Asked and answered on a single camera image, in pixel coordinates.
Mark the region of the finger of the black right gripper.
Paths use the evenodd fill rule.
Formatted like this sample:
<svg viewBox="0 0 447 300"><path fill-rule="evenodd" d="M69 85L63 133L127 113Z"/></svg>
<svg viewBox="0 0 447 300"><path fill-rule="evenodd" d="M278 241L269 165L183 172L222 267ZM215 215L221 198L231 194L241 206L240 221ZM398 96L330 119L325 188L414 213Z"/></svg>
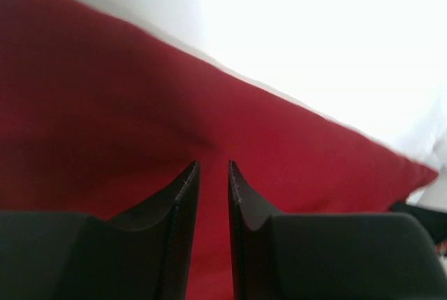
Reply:
<svg viewBox="0 0 447 300"><path fill-rule="evenodd" d="M392 204L389 211L413 216L427 230L435 244L446 243L446 212L417 207L403 201Z"/></svg>

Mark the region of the dark red t shirt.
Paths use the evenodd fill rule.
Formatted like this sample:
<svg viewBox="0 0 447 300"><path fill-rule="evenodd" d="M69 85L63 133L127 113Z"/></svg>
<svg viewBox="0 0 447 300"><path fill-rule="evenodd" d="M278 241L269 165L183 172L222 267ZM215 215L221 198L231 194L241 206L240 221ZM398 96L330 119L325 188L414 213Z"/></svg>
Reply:
<svg viewBox="0 0 447 300"><path fill-rule="evenodd" d="M76 0L1 0L1 208L111 217L202 166L189 299L231 299L228 163L288 212L382 212L432 168Z"/></svg>

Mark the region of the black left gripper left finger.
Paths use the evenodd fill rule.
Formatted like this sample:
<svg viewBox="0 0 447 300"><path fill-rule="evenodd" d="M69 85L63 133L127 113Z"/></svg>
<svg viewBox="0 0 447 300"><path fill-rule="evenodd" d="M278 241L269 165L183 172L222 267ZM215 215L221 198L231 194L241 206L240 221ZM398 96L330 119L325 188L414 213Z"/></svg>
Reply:
<svg viewBox="0 0 447 300"><path fill-rule="evenodd" d="M192 162L110 220L1 212L2 299L184 299L200 191Z"/></svg>

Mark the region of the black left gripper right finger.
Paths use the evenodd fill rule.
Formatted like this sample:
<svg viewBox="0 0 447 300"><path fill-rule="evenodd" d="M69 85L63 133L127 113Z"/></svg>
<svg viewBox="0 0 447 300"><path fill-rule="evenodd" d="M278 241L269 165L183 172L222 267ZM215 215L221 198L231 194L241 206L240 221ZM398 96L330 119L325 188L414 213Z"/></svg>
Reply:
<svg viewBox="0 0 447 300"><path fill-rule="evenodd" d="M236 299L445 299L427 230L406 213L285 213L228 166Z"/></svg>

